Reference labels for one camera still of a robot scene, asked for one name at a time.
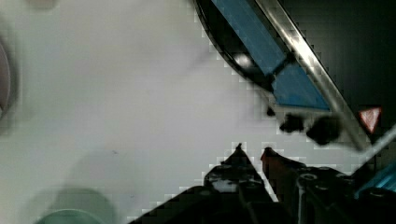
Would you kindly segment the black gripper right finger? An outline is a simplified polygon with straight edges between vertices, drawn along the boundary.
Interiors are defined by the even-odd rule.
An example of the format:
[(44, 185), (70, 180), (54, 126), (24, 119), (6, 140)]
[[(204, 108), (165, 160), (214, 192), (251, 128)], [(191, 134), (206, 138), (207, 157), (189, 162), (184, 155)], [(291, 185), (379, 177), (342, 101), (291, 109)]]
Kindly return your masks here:
[(395, 167), (351, 175), (264, 150), (262, 170), (295, 224), (395, 224)]

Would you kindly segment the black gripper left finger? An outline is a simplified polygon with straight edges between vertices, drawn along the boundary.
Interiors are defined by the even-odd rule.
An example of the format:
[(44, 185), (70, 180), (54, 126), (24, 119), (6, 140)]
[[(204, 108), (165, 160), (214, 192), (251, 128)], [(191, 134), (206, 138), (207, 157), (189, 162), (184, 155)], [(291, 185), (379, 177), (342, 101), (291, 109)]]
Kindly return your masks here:
[(204, 178), (129, 224), (290, 224), (281, 203), (272, 200), (248, 155), (235, 151)]

